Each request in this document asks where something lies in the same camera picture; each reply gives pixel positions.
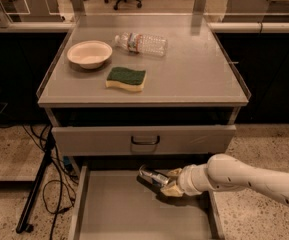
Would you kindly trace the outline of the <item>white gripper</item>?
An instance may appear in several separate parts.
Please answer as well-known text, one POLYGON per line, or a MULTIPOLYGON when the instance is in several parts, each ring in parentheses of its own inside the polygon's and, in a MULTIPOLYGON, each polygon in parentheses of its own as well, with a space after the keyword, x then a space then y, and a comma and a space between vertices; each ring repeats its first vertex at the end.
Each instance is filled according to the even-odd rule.
POLYGON ((183 169, 176 168, 168 171, 167 176, 171 179, 178 177, 177 182, 172 181, 160 189, 167 197, 182 197, 183 194, 196 196, 212 189, 206 164, 189 165, 183 169))

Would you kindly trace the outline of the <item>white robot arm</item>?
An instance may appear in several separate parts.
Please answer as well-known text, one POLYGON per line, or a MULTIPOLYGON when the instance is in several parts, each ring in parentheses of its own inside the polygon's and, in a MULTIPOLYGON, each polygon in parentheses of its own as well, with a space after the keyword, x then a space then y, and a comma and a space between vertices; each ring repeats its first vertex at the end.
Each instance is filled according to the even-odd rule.
POLYGON ((289 173, 253 167, 226 154, 213 155, 206 164, 185 166, 169 175, 171 181, 161 188, 165 196, 248 188, 289 207, 289 173))

